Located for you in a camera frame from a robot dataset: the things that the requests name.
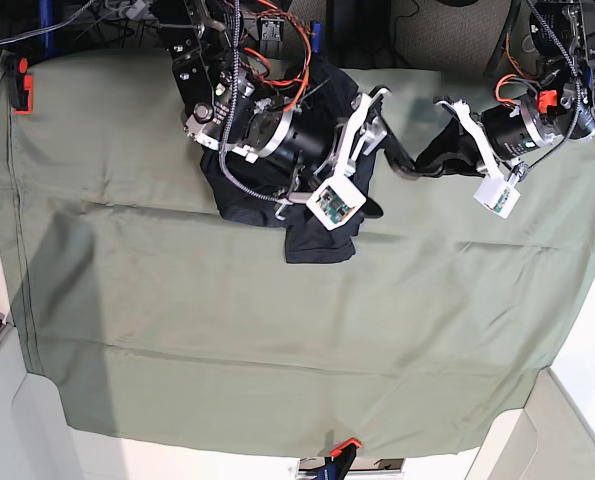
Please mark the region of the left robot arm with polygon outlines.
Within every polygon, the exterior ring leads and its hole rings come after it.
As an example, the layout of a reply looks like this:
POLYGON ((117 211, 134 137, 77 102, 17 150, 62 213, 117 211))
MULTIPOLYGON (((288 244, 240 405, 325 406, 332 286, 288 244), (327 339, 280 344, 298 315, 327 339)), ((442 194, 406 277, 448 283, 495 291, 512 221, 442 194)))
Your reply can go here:
POLYGON ((452 116, 414 162, 420 175, 483 177, 499 166, 524 176, 520 157, 541 150, 548 158, 569 141, 595 138, 595 1, 530 1, 528 38, 536 70, 526 72, 511 55, 511 27, 501 53, 513 70, 494 87, 496 106, 468 119, 481 128, 478 143, 458 115, 463 102, 438 105, 452 116))

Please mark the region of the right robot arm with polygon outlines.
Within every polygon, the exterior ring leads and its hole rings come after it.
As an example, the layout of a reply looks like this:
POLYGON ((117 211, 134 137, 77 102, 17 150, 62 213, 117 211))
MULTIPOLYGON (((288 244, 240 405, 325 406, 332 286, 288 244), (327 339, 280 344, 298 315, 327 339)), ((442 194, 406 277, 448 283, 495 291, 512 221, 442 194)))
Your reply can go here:
POLYGON ((394 171, 416 174, 382 114, 388 89, 362 92, 281 7, 157 1, 151 11, 223 218, 275 226, 305 214, 333 230, 382 214, 361 184, 363 159, 380 151, 394 171))

